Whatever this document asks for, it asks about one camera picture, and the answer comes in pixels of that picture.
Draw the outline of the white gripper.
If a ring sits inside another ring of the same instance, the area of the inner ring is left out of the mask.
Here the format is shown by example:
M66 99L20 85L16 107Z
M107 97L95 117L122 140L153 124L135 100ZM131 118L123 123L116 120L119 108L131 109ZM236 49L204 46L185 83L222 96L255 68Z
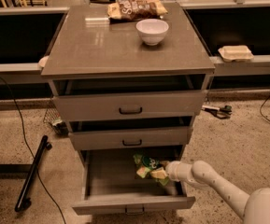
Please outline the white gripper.
M156 179L166 179L169 177L173 181L188 181L191 166L181 161L160 161L162 167L150 172L150 175Z

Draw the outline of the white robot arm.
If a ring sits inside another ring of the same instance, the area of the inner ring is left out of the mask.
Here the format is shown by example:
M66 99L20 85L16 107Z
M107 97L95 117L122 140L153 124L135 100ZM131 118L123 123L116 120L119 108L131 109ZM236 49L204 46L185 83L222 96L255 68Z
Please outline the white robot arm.
M151 167L164 177L201 189L210 187L243 220L243 224L270 224L270 188L256 189L247 194L242 189L219 175L205 161L188 164L182 161L153 161Z

